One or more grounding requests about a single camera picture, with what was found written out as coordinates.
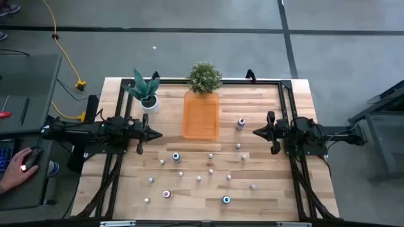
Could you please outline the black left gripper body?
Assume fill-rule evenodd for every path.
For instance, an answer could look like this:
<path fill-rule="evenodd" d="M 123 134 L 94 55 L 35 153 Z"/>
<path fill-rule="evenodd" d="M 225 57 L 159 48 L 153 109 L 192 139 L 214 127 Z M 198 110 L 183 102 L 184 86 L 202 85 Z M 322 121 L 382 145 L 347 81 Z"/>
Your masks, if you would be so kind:
<path fill-rule="evenodd" d="M 141 143 L 146 143 L 148 139 L 147 126 L 148 123 L 145 121 L 135 121 L 132 126 L 131 137 L 138 139 Z"/>

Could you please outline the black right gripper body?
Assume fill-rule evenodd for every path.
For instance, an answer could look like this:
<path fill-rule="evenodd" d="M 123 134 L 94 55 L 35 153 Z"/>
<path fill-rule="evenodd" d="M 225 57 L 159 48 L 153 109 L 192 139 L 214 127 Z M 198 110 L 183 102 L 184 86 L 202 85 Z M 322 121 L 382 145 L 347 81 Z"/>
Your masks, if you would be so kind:
<path fill-rule="evenodd" d="M 286 132 L 287 132 L 287 124 L 285 122 L 269 124 L 268 136 L 270 141 L 272 142 L 275 142 L 277 139 L 284 138 Z"/>

